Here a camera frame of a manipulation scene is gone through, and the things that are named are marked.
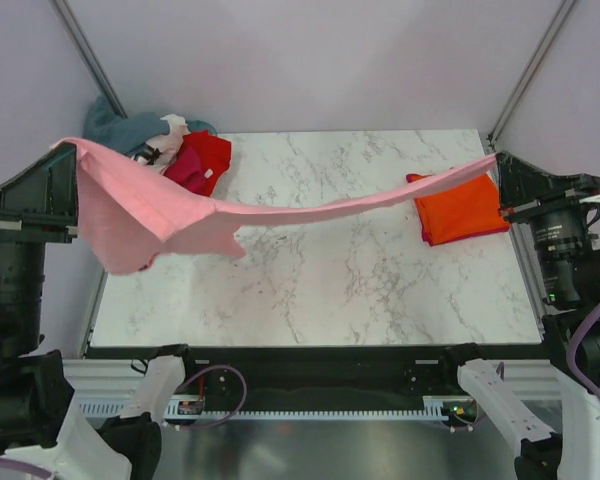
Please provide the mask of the pink t-shirt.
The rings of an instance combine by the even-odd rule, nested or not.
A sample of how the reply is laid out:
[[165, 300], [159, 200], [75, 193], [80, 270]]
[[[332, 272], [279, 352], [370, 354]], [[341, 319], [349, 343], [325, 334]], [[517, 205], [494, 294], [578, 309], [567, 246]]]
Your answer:
[[287, 208], [200, 196], [103, 145], [65, 141], [76, 149], [78, 234], [111, 275], [138, 272], [162, 254], [242, 258], [235, 234], [244, 226], [304, 225], [388, 208], [457, 187], [496, 165], [488, 155], [389, 191]]

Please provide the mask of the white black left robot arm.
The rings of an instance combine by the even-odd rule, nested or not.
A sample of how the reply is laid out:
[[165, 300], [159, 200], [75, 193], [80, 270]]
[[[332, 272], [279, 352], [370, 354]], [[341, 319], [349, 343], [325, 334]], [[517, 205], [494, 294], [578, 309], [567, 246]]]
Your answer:
[[45, 254], [76, 237], [78, 148], [63, 141], [0, 185], [0, 468], [41, 479], [150, 479], [165, 410], [199, 369], [183, 344], [145, 362], [129, 404], [99, 428], [85, 418], [62, 354], [40, 353]]

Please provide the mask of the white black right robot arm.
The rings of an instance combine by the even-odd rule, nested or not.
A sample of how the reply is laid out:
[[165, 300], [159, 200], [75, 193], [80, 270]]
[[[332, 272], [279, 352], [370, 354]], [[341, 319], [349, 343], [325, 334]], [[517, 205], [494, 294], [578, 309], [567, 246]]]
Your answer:
[[519, 479], [600, 479], [600, 177], [556, 175], [508, 152], [496, 155], [500, 211], [529, 226], [555, 314], [542, 318], [542, 344], [561, 393], [562, 430], [542, 422], [505, 384], [475, 344], [446, 350], [438, 381], [466, 392], [514, 455]]

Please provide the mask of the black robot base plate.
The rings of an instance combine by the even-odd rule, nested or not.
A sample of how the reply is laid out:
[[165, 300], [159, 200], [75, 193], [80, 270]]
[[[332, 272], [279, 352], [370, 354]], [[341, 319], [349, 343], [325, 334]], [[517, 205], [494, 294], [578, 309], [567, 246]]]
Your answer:
[[230, 365], [188, 388], [206, 411], [336, 412], [411, 410], [427, 396], [461, 395], [443, 364], [443, 345], [344, 347], [192, 347], [189, 375]]

